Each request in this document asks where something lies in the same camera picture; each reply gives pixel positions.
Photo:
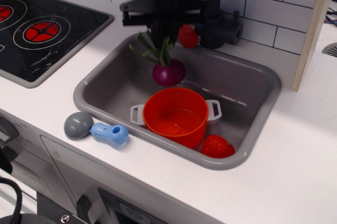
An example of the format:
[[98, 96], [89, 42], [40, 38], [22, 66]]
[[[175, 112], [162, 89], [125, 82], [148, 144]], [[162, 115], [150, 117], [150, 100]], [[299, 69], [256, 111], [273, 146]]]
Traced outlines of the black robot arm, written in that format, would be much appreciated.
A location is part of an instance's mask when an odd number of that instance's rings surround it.
[[153, 45], [161, 48], [166, 38], [175, 43], [183, 24], [205, 20], [202, 0], [133, 0], [120, 6], [123, 25], [145, 25], [151, 31]]

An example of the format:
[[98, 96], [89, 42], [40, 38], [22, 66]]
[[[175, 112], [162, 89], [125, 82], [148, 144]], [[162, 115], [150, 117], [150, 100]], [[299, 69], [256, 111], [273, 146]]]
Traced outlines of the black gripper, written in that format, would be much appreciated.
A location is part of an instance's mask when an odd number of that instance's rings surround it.
[[166, 37], [175, 45], [183, 24], [204, 22], [205, 8], [203, 0], [132, 0], [120, 5], [123, 25], [146, 25], [157, 49]]

